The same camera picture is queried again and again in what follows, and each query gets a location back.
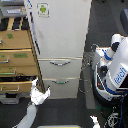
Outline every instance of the drawer handle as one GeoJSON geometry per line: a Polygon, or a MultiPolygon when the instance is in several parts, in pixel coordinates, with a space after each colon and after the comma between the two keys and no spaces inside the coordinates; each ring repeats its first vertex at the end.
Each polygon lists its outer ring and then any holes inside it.
{"type": "Polygon", "coordinates": [[[0,61],[0,64],[2,63],[8,63],[9,62],[9,59],[7,59],[6,61],[0,61]]]}
{"type": "Polygon", "coordinates": [[[14,72],[7,72],[7,73],[0,73],[0,75],[15,75],[16,71],[14,72]]]}
{"type": "Polygon", "coordinates": [[[64,63],[62,63],[62,64],[58,64],[58,63],[56,63],[55,61],[50,61],[50,63],[51,63],[51,64],[54,64],[54,65],[57,65],[57,66],[63,66],[63,65],[66,65],[66,64],[71,63],[71,61],[67,61],[67,62],[64,62],[64,63]]]}
{"type": "Polygon", "coordinates": [[[66,80],[64,82],[60,82],[60,81],[56,81],[56,80],[53,80],[52,82],[56,83],[56,84],[66,84],[69,82],[69,80],[66,80]]]}
{"type": "Polygon", "coordinates": [[[1,90],[0,90],[1,92],[18,92],[19,91],[19,86],[17,90],[3,90],[3,87],[4,86],[1,87],[1,90]]]}

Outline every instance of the gray floor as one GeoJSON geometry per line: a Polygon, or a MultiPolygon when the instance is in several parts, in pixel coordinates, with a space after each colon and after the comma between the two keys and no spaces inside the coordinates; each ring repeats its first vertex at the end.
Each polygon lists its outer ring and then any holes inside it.
{"type": "MultiPolygon", "coordinates": [[[[106,0],[104,4],[98,1],[92,2],[85,46],[86,54],[90,54],[92,44],[109,46],[114,33],[126,36],[120,24],[120,12],[128,8],[128,1],[121,3],[120,0],[106,0]]],[[[81,78],[83,80],[80,81],[80,88],[87,92],[90,84],[86,80],[91,80],[89,67],[83,69],[81,78]]],[[[0,128],[11,128],[16,125],[25,115],[29,101],[30,99],[20,99],[18,105],[0,104],[0,128]]],[[[92,128],[91,115],[98,117],[101,128],[103,128],[105,119],[100,110],[95,109],[95,105],[92,90],[88,93],[78,91],[77,99],[47,100],[39,106],[32,128],[39,125],[79,125],[83,128],[92,128]]]]}

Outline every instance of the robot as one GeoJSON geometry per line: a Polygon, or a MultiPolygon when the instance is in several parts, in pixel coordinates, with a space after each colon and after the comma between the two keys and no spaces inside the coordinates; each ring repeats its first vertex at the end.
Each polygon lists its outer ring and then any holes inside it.
{"type": "MultiPolygon", "coordinates": [[[[120,14],[124,31],[128,34],[128,11],[120,14]]],[[[93,70],[93,92],[105,105],[116,105],[128,90],[128,37],[114,34],[110,47],[95,50],[93,70]]]]}

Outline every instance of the cabinet drawer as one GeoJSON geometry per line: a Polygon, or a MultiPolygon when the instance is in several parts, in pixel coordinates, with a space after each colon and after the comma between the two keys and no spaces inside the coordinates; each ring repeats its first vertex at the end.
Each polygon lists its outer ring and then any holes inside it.
{"type": "Polygon", "coordinates": [[[49,99],[77,98],[79,79],[43,79],[45,89],[50,85],[49,99]]]}
{"type": "Polygon", "coordinates": [[[34,76],[38,75],[36,65],[23,66],[23,67],[0,67],[0,77],[13,77],[13,76],[34,76]]]}
{"type": "Polygon", "coordinates": [[[0,66],[35,65],[31,49],[0,50],[0,66]]]}
{"type": "Polygon", "coordinates": [[[43,78],[68,78],[79,77],[82,58],[65,60],[39,60],[43,78]]]}
{"type": "Polygon", "coordinates": [[[30,92],[32,81],[26,82],[0,82],[0,93],[30,92]]]}
{"type": "Polygon", "coordinates": [[[21,49],[31,48],[28,32],[21,31],[2,31],[0,32],[0,49],[21,49]]]}

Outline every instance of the white refrigerator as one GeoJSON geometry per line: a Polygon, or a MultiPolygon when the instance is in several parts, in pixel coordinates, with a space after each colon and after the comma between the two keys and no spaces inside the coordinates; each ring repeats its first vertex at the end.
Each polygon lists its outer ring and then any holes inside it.
{"type": "Polygon", "coordinates": [[[50,99],[76,98],[91,0],[24,0],[50,99]]]}

